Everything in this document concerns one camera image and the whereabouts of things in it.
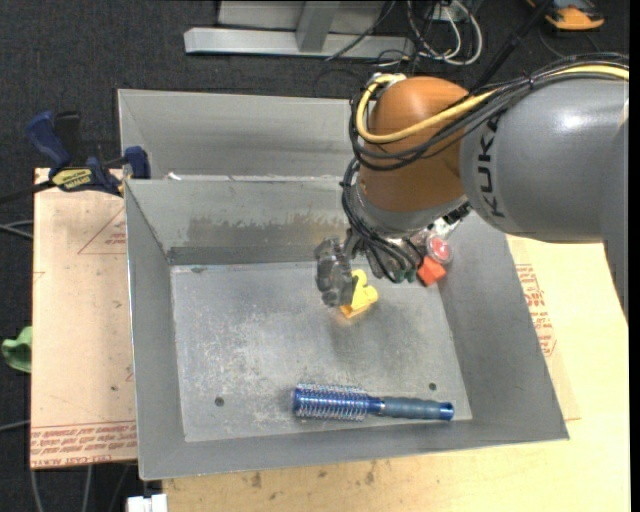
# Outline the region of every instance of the blue clamp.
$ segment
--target blue clamp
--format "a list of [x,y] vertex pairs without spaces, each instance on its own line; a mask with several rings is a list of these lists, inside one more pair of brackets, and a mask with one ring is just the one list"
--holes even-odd
[[[95,190],[122,195],[122,180],[113,176],[96,157],[89,157],[84,166],[70,167],[72,156],[56,135],[51,112],[36,115],[27,125],[27,138],[55,164],[49,171],[49,181],[65,192]],[[151,170],[147,154],[140,146],[125,150],[124,156],[110,163],[128,164],[124,178],[149,179]]]

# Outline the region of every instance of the metal stand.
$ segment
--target metal stand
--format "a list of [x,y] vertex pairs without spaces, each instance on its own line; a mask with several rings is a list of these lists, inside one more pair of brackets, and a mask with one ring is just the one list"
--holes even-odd
[[[285,2],[287,5],[278,5],[284,4],[283,2],[243,2],[252,4],[251,6],[226,5],[237,3],[222,2],[219,19],[222,23],[236,26],[241,24],[248,28],[193,28],[184,34],[186,53],[329,57],[350,44],[359,33],[367,30],[377,19],[384,4],[313,1]],[[354,4],[374,5],[358,8]],[[358,32],[354,30],[356,25],[364,28],[360,28]],[[337,33],[345,29],[354,33]],[[385,50],[410,53],[412,49],[412,43],[404,37],[367,36],[344,56],[371,59]]]

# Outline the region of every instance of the yellow object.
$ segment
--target yellow object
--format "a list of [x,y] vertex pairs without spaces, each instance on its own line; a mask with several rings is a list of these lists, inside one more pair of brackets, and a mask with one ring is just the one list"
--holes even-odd
[[59,187],[71,190],[91,183],[92,174],[91,169],[87,169],[85,167],[69,167],[62,169],[58,174],[51,178],[51,181]]
[[366,311],[378,300],[378,290],[367,284],[367,274],[364,270],[354,270],[351,275],[358,278],[356,289],[353,291],[353,300],[349,306],[340,306],[340,310],[347,318]]
[[[614,76],[621,80],[629,80],[629,71],[620,69],[614,66],[607,66],[606,64],[601,65],[584,65],[584,66],[575,66],[573,68],[565,69],[562,71],[558,71],[558,75],[562,75],[565,73],[577,73],[577,72],[591,72],[591,73],[600,73],[603,75]],[[358,108],[356,110],[356,128],[358,130],[358,134],[367,142],[372,144],[386,144],[389,142],[396,142],[398,140],[409,137],[410,135],[415,135],[421,130],[425,128],[429,128],[437,123],[440,123],[446,119],[454,118],[468,110],[473,109],[478,104],[482,103],[485,99],[493,94],[494,91],[489,91],[479,96],[469,96],[462,103],[456,105],[455,107],[448,108],[443,110],[439,114],[432,116],[428,119],[420,121],[419,123],[414,124],[413,126],[409,126],[404,128],[403,130],[399,130],[394,133],[388,133],[386,135],[375,135],[369,132],[365,126],[364,122],[364,114],[367,108],[367,104],[369,103],[371,96],[375,90],[383,84],[392,83],[398,81],[401,78],[396,77],[395,75],[380,75],[376,77],[371,84],[369,84],[358,103]]]

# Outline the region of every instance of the yellow cable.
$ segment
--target yellow cable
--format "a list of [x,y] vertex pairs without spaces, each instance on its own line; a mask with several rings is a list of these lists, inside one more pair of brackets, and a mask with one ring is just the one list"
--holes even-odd
[[[594,64],[594,65],[585,65],[585,66],[576,66],[573,68],[565,69],[562,71],[558,71],[554,74],[564,74],[564,73],[578,73],[578,72],[588,72],[588,73],[600,73],[605,75],[612,75],[622,80],[629,80],[629,71],[625,69],[620,69],[612,66],[602,65],[602,64]],[[375,78],[374,81],[366,88],[364,91],[360,102],[358,103],[358,108],[356,110],[356,129],[358,130],[358,134],[367,142],[371,142],[372,144],[385,144],[388,142],[396,142],[398,140],[404,139],[411,135],[415,135],[421,130],[429,128],[437,123],[445,121],[451,117],[455,117],[459,114],[467,112],[471,110],[479,103],[482,103],[488,96],[493,94],[494,91],[489,91],[480,96],[470,96],[465,101],[456,105],[455,107],[448,108],[447,110],[443,110],[442,112],[436,114],[435,116],[429,117],[419,123],[416,123],[412,126],[399,130],[397,132],[388,133],[386,135],[375,135],[367,130],[364,124],[364,113],[367,108],[367,104],[371,99],[371,96],[376,91],[376,89],[389,82],[397,81],[397,77],[395,75],[380,75]]]

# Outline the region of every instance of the floor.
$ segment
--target floor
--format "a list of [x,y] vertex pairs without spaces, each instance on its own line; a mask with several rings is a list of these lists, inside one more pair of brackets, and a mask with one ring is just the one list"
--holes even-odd
[[[628,53],[630,1],[596,3],[607,16],[601,29],[558,34],[536,26],[494,80],[534,71],[556,54]],[[376,33],[407,33],[404,2],[396,4]],[[522,0],[475,5],[485,37],[480,59],[456,68],[425,62],[416,72],[469,87],[532,12]],[[215,12],[216,2],[0,2],[0,196],[28,187],[32,169],[46,165],[24,136],[27,122],[40,111],[80,111],[82,150],[111,159],[119,147],[118,88],[350,98],[374,71],[371,62],[349,59],[185,55],[183,33],[212,25]],[[32,216],[30,197],[0,205],[0,224]],[[31,258],[28,239],[0,231],[0,340],[31,323]],[[0,508],[7,511],[38,510],[28,469],[28,427],[1,430],[29,418],[29,383],[28,374],[0,361]],[[136,474],[135,466],[118,464],[95,466],[89,479],[86,468],[38,472],[42,507],[82,510],[86,501],[89,511],[121,510],[124,497],[158,485],[143,484]]]

